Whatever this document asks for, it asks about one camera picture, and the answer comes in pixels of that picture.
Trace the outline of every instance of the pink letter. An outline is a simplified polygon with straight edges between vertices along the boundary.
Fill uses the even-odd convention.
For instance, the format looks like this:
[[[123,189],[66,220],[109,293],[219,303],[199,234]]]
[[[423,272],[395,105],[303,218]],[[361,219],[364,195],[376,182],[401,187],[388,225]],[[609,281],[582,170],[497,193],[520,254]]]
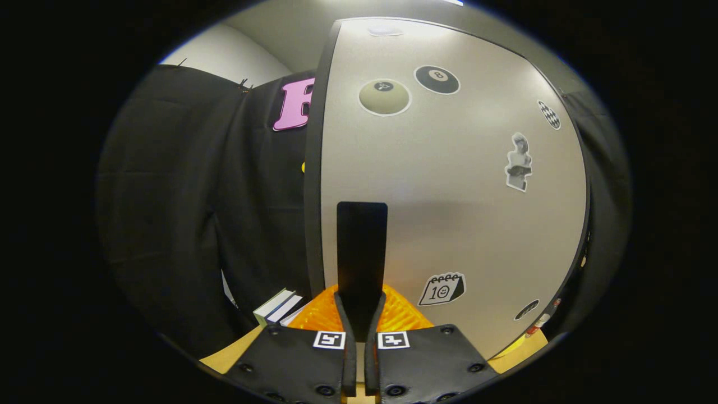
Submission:
[[[308,78],[286,84],[281,88],[284,90],[284,103],[281,105],[279,120],[274,122],[275,131],[303,127],[307,124],[309,118],[302,115],[302,109],[305,104],[311,105],[312,103],[312,93],[306,93],[306,91],[309,86],[313,85],[314,78]]]

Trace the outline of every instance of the white book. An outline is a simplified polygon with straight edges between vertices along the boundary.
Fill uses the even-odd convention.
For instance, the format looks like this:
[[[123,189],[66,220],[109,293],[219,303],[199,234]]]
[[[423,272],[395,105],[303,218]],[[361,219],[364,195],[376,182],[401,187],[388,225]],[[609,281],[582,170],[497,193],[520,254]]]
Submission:
[[[309,305],[309,303],[305,304],[304,306],[302,306],[302,308],[293,312],[290,316],[286,317],[284,320],[280,321],[279,324],[281,324],[282,326],[288,327],[289,323],[291,323],[292,320],[294,320],[294,318],[297,317],[297,315],[299,313],[301,313],[302,310],[304,310],[304,308],[307,307],[308,305]]]
[[[299,301],[301,299],[302,297],[298,295],[290,297],[285,304],[281,305],[280,308],[277,308],[274,313],[272,313],[269,317],[266,318],[267,323],[277,323],[279,320],[282,319],[282,317],[289,313],[291,309],[293,309],[297,304],[299,304]]]
[[[286,288],[282,289],[274,295],[273,298],[269,299],[266,303],[264,303],[262,306],[259,306],[254,311],[254,317],[257,319],[259,324],[261,326],[266,326],[267,322],[265,318],[272,314],[279,306],[284,304],[287,300],[289,300],[290,297],[294,295],[294,292],[287,290]]]

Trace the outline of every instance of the calendar sticker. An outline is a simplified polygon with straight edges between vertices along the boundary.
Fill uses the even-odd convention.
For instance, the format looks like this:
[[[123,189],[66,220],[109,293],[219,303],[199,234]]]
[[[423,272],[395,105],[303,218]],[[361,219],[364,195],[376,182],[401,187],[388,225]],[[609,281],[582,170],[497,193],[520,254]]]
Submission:
[[[466,277],[462,273],[447,272],[432,275],[424,287],[419,306],[450,303],[466,292]]]

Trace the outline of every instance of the orange mesh basket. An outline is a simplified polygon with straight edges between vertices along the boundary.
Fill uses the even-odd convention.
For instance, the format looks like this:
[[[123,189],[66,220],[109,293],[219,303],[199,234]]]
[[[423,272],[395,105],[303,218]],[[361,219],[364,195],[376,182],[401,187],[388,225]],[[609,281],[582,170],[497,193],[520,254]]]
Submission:
[[[334,300],[337,289],[338,285],[334,285],[322,291],[307,304],[289,326],[293,329],[313,331],[344,331]],[[408,331],[434,326],[391,286],[384,284],[382,290],[386,294],[386,301],[379,317],[377,332]]]

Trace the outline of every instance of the billiard ball sticker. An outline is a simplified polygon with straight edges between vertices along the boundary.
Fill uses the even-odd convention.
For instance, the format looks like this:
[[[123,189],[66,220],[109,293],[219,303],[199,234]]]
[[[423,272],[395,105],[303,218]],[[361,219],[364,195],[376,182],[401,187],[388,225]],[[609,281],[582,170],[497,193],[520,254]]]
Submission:
[[[409,109],[411,93],[404,84],[389,78],[377,78],[361,86],[359,105],[369,114],[394,116]]]
[[[419,306],[451,303],[466,292],[466,277],[459,272],[432,275],[426,281]]]
[[[444,96],[456,94],[461,88],[453,73],[438,66],[421,66],[414,71],[414,77],[425,89]]]

